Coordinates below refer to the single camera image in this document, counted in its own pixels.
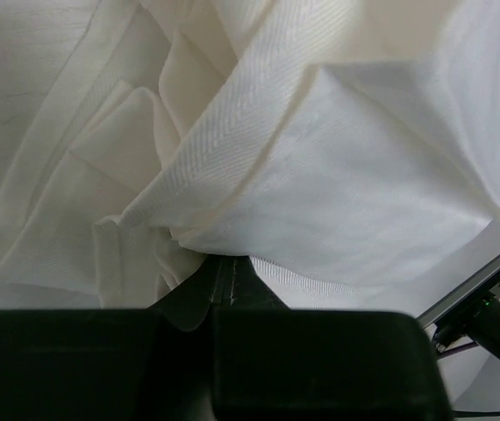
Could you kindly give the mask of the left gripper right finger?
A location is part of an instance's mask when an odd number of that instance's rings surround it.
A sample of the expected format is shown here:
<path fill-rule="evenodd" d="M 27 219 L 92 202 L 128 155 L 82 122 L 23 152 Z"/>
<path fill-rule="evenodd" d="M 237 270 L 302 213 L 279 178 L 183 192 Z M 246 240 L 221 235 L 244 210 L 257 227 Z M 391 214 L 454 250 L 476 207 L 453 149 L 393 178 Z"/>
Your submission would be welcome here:
<path fill-rule="evenodd" d="M 219 420 L 448 420 L 419 322 L 388 311 L 292 310 L 246 258 L 224 258 L 212 305 Z"/>

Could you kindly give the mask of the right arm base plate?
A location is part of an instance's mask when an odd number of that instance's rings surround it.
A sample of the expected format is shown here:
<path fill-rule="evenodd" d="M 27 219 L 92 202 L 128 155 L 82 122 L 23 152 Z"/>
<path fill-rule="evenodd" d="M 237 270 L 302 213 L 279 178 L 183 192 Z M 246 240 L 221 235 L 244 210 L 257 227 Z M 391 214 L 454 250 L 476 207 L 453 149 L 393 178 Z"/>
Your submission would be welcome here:
<path fill-rule="evenodd" d="M 500 269 L 434 322 L 437 330 L 432 336 L 432 343 L 437 352 L 444 353 L 453 343 L 463 338 L 468 320 L 486 304 L 499 299 Z"/>

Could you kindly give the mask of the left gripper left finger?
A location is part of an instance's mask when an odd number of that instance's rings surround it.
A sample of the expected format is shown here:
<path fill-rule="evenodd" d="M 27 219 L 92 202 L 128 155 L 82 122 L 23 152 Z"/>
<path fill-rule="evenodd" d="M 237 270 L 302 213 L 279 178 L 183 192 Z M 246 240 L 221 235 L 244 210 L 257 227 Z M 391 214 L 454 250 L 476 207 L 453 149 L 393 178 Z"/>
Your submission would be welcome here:
<path fill-rule="evenodd" d="M 0 420 L 212 420 L 212 256 L 145 310 L 0 310 Z"/>

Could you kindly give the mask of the white skirt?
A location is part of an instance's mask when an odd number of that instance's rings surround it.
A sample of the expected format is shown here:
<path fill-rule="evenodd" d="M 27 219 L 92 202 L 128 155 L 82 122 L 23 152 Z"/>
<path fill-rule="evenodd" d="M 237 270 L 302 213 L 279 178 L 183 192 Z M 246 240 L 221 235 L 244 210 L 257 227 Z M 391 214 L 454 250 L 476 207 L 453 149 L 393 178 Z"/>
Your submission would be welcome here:
<path fill-rule="evenodd" d="M 0 308 L 213 254 L 418 314 L 500 253 L 500 1 L 0 1 Z"/>

